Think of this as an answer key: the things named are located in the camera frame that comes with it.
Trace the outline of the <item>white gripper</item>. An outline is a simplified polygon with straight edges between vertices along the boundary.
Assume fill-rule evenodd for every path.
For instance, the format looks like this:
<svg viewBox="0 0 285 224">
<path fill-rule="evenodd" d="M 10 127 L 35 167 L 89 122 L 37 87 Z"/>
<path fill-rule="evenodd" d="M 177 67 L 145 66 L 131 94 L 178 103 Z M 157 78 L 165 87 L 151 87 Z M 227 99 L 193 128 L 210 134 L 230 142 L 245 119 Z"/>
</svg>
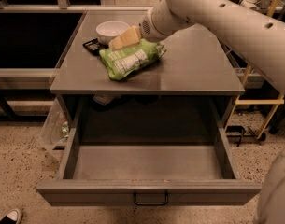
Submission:
<svg viewBox="0 0 285 224">
<path fill-rule="evenodd" d="M 184 20 L 171 12 L 165 0 L 160 1 L 144 14 L 139 21 L 139 28 L 131 26 L 108 44 L 111 50 L 118 50 L 137 45 L 141 36 L 149 42 L 163 41 L 173 33 L 192 26 L 190 20 Z"/>
</svg>

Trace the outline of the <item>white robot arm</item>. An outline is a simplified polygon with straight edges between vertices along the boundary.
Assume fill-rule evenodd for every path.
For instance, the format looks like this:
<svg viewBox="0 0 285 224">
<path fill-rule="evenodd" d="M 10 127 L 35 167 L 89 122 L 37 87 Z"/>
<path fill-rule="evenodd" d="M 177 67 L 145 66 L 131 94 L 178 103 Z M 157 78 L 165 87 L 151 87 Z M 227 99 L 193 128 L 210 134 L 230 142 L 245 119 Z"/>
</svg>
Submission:
<svg viewBox="0 0 285 224">
<path fill-rule="evenodd" d="M 285 96 L 285 22 L 229 0 L 161 0 L 139 20 L 151 42 L 201 24 Z M 254 224 L 285 224 L 285 148 L 264 180 Z"/>
</svg>

